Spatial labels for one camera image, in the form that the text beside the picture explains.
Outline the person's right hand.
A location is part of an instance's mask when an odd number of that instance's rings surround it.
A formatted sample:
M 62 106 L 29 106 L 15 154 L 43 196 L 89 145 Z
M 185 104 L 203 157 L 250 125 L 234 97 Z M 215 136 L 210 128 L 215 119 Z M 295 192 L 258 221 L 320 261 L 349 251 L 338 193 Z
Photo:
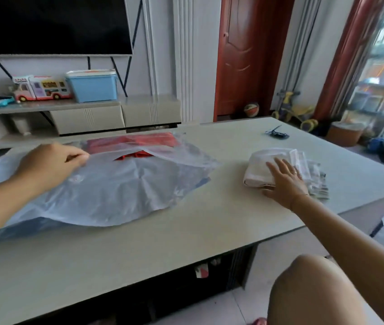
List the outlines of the person's right hand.
M 278 176 L 279 171 L 276 165 L 276 158 L 274 158 L 273 163 L 266 162 L 266 166 L 270 170 L 271 175 L 274 179 L 274 187 L 277 187 L 278 189 L 280 189 L 280 199 L 274 200 L 274 201 L 277 202 L 282 207 L 289 209 L 290 211 L 293 212 L 295 202 L 297 202 L 300 198 L 309 196 L 309 192 L 306 184 L 301 183 L 296 178 L 296 172 L 299 172 L 298 169 L 291 164 L 291 178 L 290 178 L 290 177 Z

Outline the white cloth bundle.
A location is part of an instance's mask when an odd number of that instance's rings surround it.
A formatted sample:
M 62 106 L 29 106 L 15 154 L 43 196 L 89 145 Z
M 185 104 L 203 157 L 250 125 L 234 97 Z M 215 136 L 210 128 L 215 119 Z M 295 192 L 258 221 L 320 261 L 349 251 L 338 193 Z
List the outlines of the white cloth bundle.
M 304 152 L 291 148 L 267 148 L 254 152 L 250 156 L 248 167 L 243 177 L 244 185 L 251 188 L 274 187 L 274 179 L 266 163 L 270 162 L 276 165 L 275 158 L 286 159 L 299 170 L 307 184 L 312 182 Z

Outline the large clear plastic bag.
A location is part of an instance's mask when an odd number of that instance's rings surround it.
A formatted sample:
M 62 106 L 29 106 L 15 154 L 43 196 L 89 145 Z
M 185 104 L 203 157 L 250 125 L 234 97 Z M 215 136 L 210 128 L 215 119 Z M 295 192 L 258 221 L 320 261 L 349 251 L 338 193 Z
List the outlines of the large clear plastic bag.
M 172 133 L 176 147 L 144 147 L 146 158 L 116 158 L 137 151 L 90 154 L 87 163 L 62 184 L 33 199 L 0 229 L 0 241 L 78 225 L 122 225 L 173 207 L 189 192 L 210 181 L 219 162 Z

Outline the person's right forearm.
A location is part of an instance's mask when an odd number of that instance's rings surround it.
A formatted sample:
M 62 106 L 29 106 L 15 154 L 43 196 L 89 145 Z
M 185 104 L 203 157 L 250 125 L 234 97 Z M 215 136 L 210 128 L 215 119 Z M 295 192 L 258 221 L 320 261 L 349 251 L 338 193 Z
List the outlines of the person's right forearm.
M 384 321 L 384 247 L 309 196 L 296 197 L 290 210 L 315 235 Z

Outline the cream television cabinet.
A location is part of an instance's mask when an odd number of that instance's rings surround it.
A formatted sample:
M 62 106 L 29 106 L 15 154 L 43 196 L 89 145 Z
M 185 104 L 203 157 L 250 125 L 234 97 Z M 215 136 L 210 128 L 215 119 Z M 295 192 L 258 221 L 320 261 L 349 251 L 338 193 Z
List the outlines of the cream television cabinet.
M 121 97 L 77 103 L 40 101 L 0 107 L 0 149 L 110 137 L 130 129 L 182 123 L 180 101 L 171 95 Z

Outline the yellow children's scooter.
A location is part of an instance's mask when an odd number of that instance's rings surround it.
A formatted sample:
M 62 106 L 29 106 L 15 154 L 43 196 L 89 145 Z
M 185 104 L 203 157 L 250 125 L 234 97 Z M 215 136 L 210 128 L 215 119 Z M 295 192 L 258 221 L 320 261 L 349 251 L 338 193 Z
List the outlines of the yellow children's scooter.
M 271 117 L 285 123 L 295 120 L 300 130 L 311 133 L 319 125 L 319 122 L 312 117 L 315 107 L 294 105 L 293 100 L 299 95 L 299 91 L 281 90 L 277 93 L 280 100 Z

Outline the red folded garment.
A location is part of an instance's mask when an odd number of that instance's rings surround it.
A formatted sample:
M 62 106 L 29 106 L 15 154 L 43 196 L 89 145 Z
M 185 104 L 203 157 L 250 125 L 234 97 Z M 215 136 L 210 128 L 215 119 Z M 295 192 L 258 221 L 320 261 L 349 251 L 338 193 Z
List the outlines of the red folded garment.
M 153 134 L 141 135 L 123 135 L 109 138 L 99 138 L 88 140 L 83 144 L 83 149 L 93 155 L 107 152 L 124 152 L 133 148 L 137 151 L 128 152 L 115 160 L 123 160 L 125 158 L 146 158 L 152 157 L 153 154 L 147 152 L 144 147 L 165 146 L 176 147 L 180 144 L 179 140 L 171 132 L 160 132 Z

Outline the orange round basket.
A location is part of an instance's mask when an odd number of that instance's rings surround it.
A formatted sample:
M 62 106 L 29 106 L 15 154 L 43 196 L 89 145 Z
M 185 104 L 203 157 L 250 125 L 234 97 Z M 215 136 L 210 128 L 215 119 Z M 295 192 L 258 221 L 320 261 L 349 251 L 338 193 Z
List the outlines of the orange round basket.
M 353 147 L 358 143 L 365 128 L 363 123 L 335 121 L 331 123 L 325 139 L 340 147 Z

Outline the orange basketball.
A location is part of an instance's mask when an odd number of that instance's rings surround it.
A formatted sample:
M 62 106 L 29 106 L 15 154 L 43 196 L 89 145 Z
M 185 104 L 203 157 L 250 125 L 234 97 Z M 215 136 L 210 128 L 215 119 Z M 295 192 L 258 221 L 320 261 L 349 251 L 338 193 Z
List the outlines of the orange basketball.
M 254 118 L 259 114 L 260 106 L 257 102 L 247 104 L 243 112 L 247 118 Z

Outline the blue storage box with lid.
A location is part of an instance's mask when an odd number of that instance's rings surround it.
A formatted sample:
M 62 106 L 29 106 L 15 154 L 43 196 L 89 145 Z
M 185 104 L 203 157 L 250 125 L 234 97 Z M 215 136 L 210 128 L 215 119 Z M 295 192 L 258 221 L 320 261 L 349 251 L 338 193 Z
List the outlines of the blue storage box with lid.
M 74 70 L 65 78 L 78 103 L 114 101 L 118 98 L 115 70 Z

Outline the white toy bus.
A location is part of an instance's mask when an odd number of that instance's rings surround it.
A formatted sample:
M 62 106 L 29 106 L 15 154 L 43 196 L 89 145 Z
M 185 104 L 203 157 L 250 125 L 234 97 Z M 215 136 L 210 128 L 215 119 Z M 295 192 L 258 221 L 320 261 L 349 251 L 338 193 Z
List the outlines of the white toy bus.
M 64 77 L 12 76 L 12 81 L 17 103 L 72 98 L 72 91 Z

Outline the person's bare leg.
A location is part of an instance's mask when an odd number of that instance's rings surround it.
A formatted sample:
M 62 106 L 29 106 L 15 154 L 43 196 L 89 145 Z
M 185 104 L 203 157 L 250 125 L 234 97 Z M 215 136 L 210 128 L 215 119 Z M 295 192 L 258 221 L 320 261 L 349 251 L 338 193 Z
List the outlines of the person's bare leg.
M 271 288 L 267 325 L 367 325 L 367 320 L 360 294 L 325 257 L 296 257 Z

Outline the red wooden door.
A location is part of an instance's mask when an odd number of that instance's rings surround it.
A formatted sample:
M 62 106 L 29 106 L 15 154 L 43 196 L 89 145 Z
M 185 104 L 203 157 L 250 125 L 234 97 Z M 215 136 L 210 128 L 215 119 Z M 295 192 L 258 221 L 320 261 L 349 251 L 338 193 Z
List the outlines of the red wooden door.
M 295 0 L 222 0 L 215 105 L 218 117 L 270 114 Z

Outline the red curtain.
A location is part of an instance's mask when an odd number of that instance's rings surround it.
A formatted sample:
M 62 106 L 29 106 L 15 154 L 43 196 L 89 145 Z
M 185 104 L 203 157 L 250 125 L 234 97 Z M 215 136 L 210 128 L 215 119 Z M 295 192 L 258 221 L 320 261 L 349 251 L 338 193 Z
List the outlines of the red curtain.
M 384 0 L 354 0 L 313 118 L 335 117 L 384 10 Z

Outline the black flat television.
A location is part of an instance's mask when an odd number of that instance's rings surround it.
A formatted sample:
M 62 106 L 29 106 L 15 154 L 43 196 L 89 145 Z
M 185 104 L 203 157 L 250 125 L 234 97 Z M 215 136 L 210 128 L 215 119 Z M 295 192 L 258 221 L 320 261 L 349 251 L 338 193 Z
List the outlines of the black flat television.
M 0 0 L 0 56 L 132 54 L 125 0 Z

